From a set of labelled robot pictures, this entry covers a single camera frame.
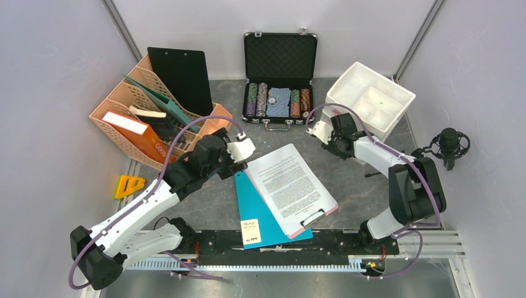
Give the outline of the Nineteen Eighty-Four dark book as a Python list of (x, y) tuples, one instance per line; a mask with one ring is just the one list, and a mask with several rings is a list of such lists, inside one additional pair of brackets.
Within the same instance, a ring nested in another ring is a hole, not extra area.
[(165, 112), (147, 111), (135, 106), (129, 106), (128, 110), (141, 122), (148, 124), (165, 143), (172, 142), (180, 132), (176, 121)]

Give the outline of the white drawer organizer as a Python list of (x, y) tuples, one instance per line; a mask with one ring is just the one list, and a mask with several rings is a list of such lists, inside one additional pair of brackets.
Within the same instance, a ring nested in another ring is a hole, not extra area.
[(385, 141), (415, 98), (413, 92), (356, 61), (327, 92), (325, 103), (352, 109), (372, 134)]

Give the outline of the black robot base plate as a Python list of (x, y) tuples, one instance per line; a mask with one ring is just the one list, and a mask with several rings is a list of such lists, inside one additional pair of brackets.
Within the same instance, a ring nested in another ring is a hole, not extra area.
[[(306, 240), (292, 240), (264, 249), (330, 251), (337, 255), (397, 255), (398, 242), (390, 237), (386, 240), (364, 240), (356, 230), (313, 230), (313, 237)], [(241, 232), (238, 230), (202, 230), (185, 235), (174, 254), (220, 255), (228, 251), (244, 250)]]

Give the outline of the orange Good Morning book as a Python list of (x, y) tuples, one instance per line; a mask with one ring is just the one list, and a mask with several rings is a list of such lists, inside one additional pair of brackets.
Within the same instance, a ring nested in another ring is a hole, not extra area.
[(150, 125), (112, 111), (107, 111), (102, 120), (115, 128), (147, 157), (159, 163), (165, 162), (167, 146)]

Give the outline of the peach plastic file organizer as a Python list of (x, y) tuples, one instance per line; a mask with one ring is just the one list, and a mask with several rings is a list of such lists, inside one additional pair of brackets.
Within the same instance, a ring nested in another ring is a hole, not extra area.
[[(158, 75), (154, 73), (149, 60), (149, 55), (145, 55), (128, 73), (128, 76), (150, 89), (167, 96), (190, 120), (195, 120), (200, 117), (180, 105)], [(114, 127), (102, 120), (107, 111), (119, 112), (125, 116), (136, 119), (135, 115), (133, 115), (128, 109), (134, 104), (137, 104), (140, 108), (154, 111), (159, 110), (159, 107), (142, 90), (140, 90), (140, 88), (126, 82), (126, 79), (123, 79), (89, 117), (128, 157), (151, 168), (160, 170), (163, 165), (162, 163), (145, 155)], [(188, 129), (184, 132), (185, 143), (174, 147), (172, 151), (172, 156), (174, 158), (179, 158), (184, 153), (193, 150), (197, 141), (202, 139), (205, 135), (216, 132), (221, 128), (229, 130), (233, 124), (224, 119), (208, 119), (198, 122), (196, 126), (200, 129), (198, 132), (193, 132), (192, 129)]]

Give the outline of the pink clipboard with paper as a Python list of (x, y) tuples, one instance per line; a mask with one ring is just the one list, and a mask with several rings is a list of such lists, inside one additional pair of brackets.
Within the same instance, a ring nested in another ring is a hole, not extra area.
[(246, 174), (290, 239), (339, 208), (293, 144), (250, 161)]

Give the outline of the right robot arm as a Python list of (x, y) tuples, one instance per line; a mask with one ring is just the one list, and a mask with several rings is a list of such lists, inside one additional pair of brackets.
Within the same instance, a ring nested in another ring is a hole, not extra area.
[(388, 207), (360, 226), (362, 251), (374, 253), (383, 246), (384, 238), (398, 237), (409, 228), (440, 226), (447, 201), (432, 159), (401, 153), (358, 130), (349, 113), (333, 117), (330, 123), (317, 122), (312, 134), (333, 155), (362, 161), (388, 180)]

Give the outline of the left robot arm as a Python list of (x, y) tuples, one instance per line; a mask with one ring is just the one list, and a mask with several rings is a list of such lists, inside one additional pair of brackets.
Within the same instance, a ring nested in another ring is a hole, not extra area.
[(167, 164), (159, 177), (122, 210), (92, 228), (78, 226), (71, 232), (74, 264), (70, 272), (80, 269), (87, 285), (101, 290), (131, 265), (150, 256), (175, 249), (189, 252), (195, 237), (184, 220), (140, 231), (160, 213), (201, 189), (212, 176), (226, 179), (246, 169), (246, 159), (254, 150), (245, 133), (239, 133), (234, 142), (225, 129), (204, 136), (192, 151)]

